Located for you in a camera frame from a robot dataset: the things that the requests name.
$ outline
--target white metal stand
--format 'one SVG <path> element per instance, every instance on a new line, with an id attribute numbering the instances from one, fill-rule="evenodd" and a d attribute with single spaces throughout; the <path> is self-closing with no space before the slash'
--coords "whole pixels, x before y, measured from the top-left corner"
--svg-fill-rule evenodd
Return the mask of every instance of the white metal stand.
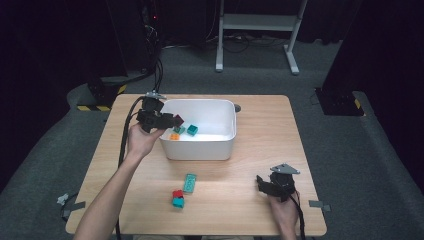
<path id="1" fill-rule="evenodd" d="M 302 0 L 299 12 L 296 16 L 280 15 L 253 15 L 253 14 L 224 14 L 224 0 L 221 0 L 219 17 L 219 39 L 216 53 L 216 71 L 224 70 L 223 64 L 223 39 L 224 29 L 244 29 L 244 30 L 269 30 L 292 32 L 290 42 L 284 45 L 284 52 L 290 65 L 293 75 L 299 74 L 296 60 L 293 56 L 293 46 L 296 42 L 297 33 L 302 23 L 303 13 L 305 12 L 308 0 Z"/>

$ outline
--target turquoise lego brick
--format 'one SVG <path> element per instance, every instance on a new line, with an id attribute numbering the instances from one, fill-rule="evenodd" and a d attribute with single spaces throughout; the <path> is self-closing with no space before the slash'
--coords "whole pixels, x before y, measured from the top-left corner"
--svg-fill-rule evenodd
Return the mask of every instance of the turquoise lego brick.
<path id="1" fill-rule="evenodd" d="M 174 127 L 174 132 L 178 133 L 178 134 L 182 134 L 185 131 L 185 127 L 180 126 L 180 127 Z"/>
<path id="2" fill-rule="evenodd" d="M 190 127 L 187 128 L 187 133 L 194 136 L 194 135 L 196 135 L 198 130 L 199 129 L 196 126 L 190 125 Z"/>
<path id="3" fill-rule="evenodd" d="M 177 208 L 184 208 L 184 198 L 174 198 L 172 205 Z"/>
<path id="4" fill-rule="evenodd" d="M 184 192 L 192 193 L 194 191 L 194 184 L 196 183 L 196 174 L 188 173 L 184 182 Z"/>

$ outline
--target black stand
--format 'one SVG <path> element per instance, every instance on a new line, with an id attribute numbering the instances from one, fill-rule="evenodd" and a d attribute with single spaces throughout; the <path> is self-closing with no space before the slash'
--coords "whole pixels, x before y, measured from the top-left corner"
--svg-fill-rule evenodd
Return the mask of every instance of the black stand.
<path id="1" fill-rule="evenodd" d="M 334 94 L 321 88 L 316 88 L 315 93 L 325 115 L 364 116 L 359 101 L 352 93 Z"/>

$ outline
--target white container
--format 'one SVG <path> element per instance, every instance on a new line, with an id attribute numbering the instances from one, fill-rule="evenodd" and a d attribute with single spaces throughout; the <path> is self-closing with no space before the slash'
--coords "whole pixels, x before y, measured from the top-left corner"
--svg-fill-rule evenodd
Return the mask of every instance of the white container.
<path id="1" fill-rule="evenodd" d="M 160 137 L 166 157 L 172 160 L 227 160 L 236 136 L 234 104 L 222 99 L 175 99 L 165 102 L 162 113 L 180 115 L 186 130 L 179 140 L 170 140 L 173 129 Z M 190 125 L 198 127 L 191 136 Z"/>

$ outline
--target wooden table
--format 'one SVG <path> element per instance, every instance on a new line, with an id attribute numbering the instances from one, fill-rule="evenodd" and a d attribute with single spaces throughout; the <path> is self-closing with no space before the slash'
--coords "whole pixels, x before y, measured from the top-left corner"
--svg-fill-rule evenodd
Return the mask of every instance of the wooden table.
<path id="1" fill-rule="evenodd" d="M 116 171 L 124 121 L 140 95 L 118 96 L 95 151 L 76 202 L 87 206 Z M 287 163 L 301 193 L 307 236 L 324 235 L 327 228 L 319 208 L 308 162 L 289 99 L 276 95 L 166 95 L 168 99 L 227 99 L 242 108 L 237 113 L 237 136 L 225 161 L 175 161 L 166 158 L 159 141 L 137 169 L 120 214 L 124 234 L 276 236 L 268 199 L 258 191 L 256 175 L 269 181 L 270 168 Z M 185 206 L 172 205 L 172 191 L 182 189 L 187 173 L 197 174 L 194 192 Z M 85 209 L 73 211 L 69 233 Z"/>

